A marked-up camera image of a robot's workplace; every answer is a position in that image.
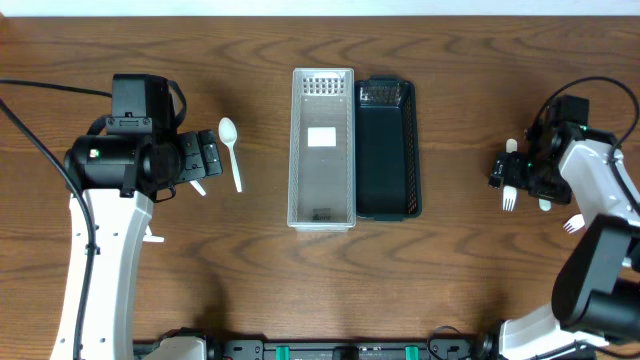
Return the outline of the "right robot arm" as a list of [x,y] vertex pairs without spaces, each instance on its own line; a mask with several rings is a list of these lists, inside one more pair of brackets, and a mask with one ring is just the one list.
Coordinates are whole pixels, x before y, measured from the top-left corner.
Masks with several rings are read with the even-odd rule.
[[548,101],[527,131],[525,152],[500,152],[493,188],[513,187],[555,204],[577,203],[585,232],[559,272],[549,304],[502,322],[474,349],[476,359],[553,359],[639,338],[639,193],[615,136],[588,125],[589,102]]

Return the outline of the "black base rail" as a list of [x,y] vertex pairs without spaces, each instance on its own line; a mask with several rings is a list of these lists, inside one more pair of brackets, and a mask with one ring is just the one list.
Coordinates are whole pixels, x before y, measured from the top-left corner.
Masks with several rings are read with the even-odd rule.
[[[196,350],[188,355],[181,347],[193,340]],[[485,335],[476,340],[442,329],[426,339],[412,341],[269,341],[266,339],[228,339],[207,337],[193,329],[181,328],[165,334],[154,343],[133,345],[135,359],[215,359],[215,360],[367,360],[367,359],[497,359],[497,338]]]

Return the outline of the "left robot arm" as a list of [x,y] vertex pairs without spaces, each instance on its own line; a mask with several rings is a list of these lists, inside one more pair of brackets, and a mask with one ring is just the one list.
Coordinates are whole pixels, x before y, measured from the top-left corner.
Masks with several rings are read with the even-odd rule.
[[149,74],[117,74],[112,110],[67,151],[72,245],[54,359],[131,359],[140,251],[159,192],[222,174],[211,130],[180,133],[185,97]]

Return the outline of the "white plastic fork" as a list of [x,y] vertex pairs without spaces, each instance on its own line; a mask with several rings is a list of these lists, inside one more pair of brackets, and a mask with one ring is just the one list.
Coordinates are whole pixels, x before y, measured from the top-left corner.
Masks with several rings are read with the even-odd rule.
[[585,219],[583,215],[576,214],[564,223],[563,229],[567,233],[572,234],[582,229],[584,226],[585,226]]
[[[510,138],[506,141],[505,150],[507,153],[512,153],[517,150],[517,141]],[[502,210],[511,212],[515,208],[517,200],[517,189],[515,187],[504,185],[502,193]]]
[[552,205],[551,205],[551,202],[550,202],[550,201],[545,200],[545,199],[540,199],[540,200],[539,200],[539,208],[540,208],[542,211],[544,211],[544,212],[550,211],[550,210],[551,210],[551,207],[552,207]]

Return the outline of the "clear plastic basket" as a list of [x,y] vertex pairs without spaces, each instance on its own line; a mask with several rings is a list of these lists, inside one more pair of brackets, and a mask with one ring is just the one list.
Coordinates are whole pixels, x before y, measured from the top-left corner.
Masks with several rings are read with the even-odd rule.
[[287,225],[346,232],[356,224],[354,71],[296,68],[292,78]]

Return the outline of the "black plastic basket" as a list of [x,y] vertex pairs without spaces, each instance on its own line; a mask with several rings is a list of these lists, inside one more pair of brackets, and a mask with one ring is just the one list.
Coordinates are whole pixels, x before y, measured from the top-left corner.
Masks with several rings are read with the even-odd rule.
[[357,215],[379,222],[420,216],[414,85],[396,77],[372,76],[356,83],[355,100]]

